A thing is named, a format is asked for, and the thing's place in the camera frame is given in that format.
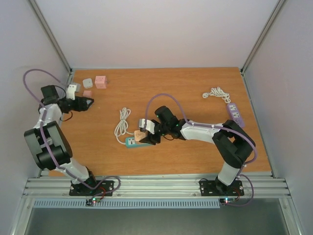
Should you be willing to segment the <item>right small circuit board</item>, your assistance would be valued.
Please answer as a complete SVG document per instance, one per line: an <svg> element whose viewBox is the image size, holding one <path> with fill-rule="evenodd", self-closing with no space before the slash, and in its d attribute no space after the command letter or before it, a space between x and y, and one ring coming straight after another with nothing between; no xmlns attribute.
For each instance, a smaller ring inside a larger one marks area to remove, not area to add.
<svg viewBox="0 0 313 235"><path fill-rule="evenodd" d="M220 203L223 205L227 205L227 204L235 203L237 200L238 200L237 198L225 197L225 198L220 198Z"/></svg>

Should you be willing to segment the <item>wooden cube plug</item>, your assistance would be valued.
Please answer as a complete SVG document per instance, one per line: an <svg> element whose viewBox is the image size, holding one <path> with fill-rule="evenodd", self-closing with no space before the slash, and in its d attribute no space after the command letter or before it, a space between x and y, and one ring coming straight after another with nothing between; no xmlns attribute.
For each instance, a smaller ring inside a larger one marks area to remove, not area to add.
<svg viewBox="0 0 313 235"><path fill-rule="evenodd" d="M140 130L135 130L134 131L134 140L136 142L140 142L142 139L144 139L147 136L146 132L140 131Z"/></svg>

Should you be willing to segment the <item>aluminium front rail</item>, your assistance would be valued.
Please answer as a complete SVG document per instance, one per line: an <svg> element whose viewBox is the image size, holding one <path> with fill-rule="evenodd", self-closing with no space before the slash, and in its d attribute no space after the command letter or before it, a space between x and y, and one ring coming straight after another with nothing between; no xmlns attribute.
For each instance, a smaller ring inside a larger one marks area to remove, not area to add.
<svg viewBox="0 0 313 235"><path fill-rule="evenodd" d="M252 177L242 179L244 195L242 199L291 198L284 179ZM22 196L24 198L69 198L70 181L65 178L32 178L27 180ZM122 177L120 188L112 198L201 198L204 186L195 177Z"/></svg>

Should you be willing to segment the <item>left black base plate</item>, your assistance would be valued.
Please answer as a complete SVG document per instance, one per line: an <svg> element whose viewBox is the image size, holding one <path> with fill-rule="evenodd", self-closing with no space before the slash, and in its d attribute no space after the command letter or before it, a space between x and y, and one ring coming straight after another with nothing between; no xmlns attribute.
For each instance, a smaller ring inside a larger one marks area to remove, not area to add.
<svg viewBox="0 0 313 235"><path fill-rule="evenodd" d="M103 195L106 192L106 196L112 196L111 190L114 189L113 180L105 180L97 189L90 189L83 184L71 184L69 195L70 196L94 196L96 194Z"/></svg>

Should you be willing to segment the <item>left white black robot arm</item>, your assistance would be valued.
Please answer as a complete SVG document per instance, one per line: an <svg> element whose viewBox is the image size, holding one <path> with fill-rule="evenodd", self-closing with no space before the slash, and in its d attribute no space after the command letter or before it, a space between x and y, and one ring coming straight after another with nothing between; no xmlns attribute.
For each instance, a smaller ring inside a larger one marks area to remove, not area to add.
<svg viewBox="0 0 313 235"><path fill-rule="evenodd" d="M98 191L99 183L86 166L73 158L72 149L59 123L63 121L64 114L87 111L94 100L76 95L60 98L56 89L55 85L41 88L43 98L40 100L39 119L32 129L24 133L24 138L40 169L67 176L75 193L93 195Z"/></svg>

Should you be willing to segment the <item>teal power strip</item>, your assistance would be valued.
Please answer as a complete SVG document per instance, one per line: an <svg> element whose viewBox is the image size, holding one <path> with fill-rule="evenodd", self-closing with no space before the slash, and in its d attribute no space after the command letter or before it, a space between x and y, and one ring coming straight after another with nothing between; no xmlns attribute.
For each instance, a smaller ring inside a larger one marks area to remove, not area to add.
<svg viewBox="0 0 313 235"><path fill-rule="evenodd" d="M150 144L136 142L134 137L127 137L127 138L125 139L125 146L126 146L127 148L139 148L139 147L147 147L147 146L150 146Z"/></svg>

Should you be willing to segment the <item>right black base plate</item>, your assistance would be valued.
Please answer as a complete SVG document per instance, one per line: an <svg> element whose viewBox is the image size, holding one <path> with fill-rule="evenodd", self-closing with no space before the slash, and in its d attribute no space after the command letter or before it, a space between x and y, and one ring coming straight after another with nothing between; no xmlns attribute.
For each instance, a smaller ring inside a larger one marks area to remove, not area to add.
<svg viewBox="0 0 313 235"><path fill-rule="evenodd" d="M235 180L231 185L225 186L217 180L202 178L199 180L201 196L244 196L243 184Z"/></svg>

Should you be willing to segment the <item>large pink cube plug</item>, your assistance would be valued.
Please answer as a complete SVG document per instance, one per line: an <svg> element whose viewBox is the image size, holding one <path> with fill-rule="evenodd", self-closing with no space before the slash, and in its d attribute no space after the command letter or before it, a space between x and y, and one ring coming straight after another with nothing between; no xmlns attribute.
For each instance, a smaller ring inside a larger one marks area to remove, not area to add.
<svg viewBox="0 0 313 235"><path fill-rule="evenodd" d="M95 86L97 89L106 89L107 88L107 77L105 75L98 75L95 77Z"/></svg>

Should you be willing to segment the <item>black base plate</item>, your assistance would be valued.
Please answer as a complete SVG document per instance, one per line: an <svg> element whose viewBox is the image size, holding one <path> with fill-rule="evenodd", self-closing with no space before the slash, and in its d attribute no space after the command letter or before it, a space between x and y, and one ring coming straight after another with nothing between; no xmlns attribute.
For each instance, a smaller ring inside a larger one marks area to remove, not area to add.
<svg viewBox="0 0 313 235"><path fill-rule="evenodd" d="M231 185L225 186L217 180L202 178L199 180L201 196L244 196L243 184L235 180Z"/></svg>
<svg viewBox="0 0 313 235"><path fill-rule="evenodd" d="M96 194L103 195L106 192L106 196L112 196L111 190L114 189L113 180L105 180L97 189L90 189L83 184L71 184L69 195L70 196L94 196Z"/></svg>

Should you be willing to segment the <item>white plug adapter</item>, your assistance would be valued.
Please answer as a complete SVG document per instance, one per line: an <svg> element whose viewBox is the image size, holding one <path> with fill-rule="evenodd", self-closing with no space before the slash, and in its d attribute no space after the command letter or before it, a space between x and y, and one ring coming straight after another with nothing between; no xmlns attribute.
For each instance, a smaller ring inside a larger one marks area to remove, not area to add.
<svg viewBox="0 0 313 235"><path fill-rule="evenodd" d="M85 89L89 89L93 87L93 82L91 78L83 79L83 86Z"/></svg>

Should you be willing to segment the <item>left small circuit board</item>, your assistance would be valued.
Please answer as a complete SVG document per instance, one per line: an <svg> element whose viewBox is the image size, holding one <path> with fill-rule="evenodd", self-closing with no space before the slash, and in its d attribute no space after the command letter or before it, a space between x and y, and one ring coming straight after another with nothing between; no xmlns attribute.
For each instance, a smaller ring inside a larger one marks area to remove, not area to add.
<svg viewBox="0 0 313 235"><path fill-rule="evenodd" d="M85 202L85 205L86 206L93 206L94 204L96 203L99 203L101 201L100 198L92 198L92 199L87 199L86 202Z"/></svg>

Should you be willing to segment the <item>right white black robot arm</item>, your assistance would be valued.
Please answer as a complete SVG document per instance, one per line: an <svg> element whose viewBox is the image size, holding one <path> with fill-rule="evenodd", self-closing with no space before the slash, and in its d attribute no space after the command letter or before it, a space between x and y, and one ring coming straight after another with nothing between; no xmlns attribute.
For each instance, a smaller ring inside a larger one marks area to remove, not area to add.
<svg viewBox="0 0 313 235"><path fill-rule="evenodd" d="M214 144L224 164L209 190L217 195L227 195L233 189L235 179L246 160L256 150L255 142L247 133L233 120L222 124L206 124L186 118L178 119L166 106L159 107L155 115L158 120L139 120L140 131L147 133L139 142L156 145L160 143L162 136L170 135L173 139Z"/></svg>

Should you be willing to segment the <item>small pink plug adapter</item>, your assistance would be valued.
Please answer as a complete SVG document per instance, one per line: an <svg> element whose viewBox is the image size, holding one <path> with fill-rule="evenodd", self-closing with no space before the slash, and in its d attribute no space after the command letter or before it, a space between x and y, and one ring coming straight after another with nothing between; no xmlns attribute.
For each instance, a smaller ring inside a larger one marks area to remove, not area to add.
<svg viewBox="0 0 313 235"><path fill-rule="evenodd" d="M83 97L92 98L92 91L85 90L83 92Z"/></svg>

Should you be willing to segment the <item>small circuit board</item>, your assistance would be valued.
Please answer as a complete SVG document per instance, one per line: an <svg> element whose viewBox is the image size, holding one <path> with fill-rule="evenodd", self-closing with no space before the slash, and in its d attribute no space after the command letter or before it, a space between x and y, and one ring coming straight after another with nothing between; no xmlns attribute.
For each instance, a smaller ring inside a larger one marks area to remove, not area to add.
<svg viewBox="0 0 313 235"><path fill-rule="evenodd" d="M227 204L235 203L237 200L238 200L237 198L225 197L225 198L220 198L220 203L223 205L227 205Z"/></svg>
<svg viewBox="0 0 313 235"><path fill-rule="evenodd" d="M92 199L87 199L86 202L85 202L85 205L86 206L93 206L94 204L96 203L99 203L101 201L100 198L92 198Z"/></svg>

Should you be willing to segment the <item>purple power strip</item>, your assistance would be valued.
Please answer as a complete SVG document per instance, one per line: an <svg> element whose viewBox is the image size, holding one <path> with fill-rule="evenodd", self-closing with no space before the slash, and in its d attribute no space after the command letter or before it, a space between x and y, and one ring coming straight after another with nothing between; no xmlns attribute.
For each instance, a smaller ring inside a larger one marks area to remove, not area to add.
<svg viewBox="0 0 313 235"><path fill-rule="evenodd" d="M239 112L239 109L235 103L228 103L227 104L227 112L229 114L229 117L236 122L241 128L244 128L245 122L242 118L242 115Z"/></svg>

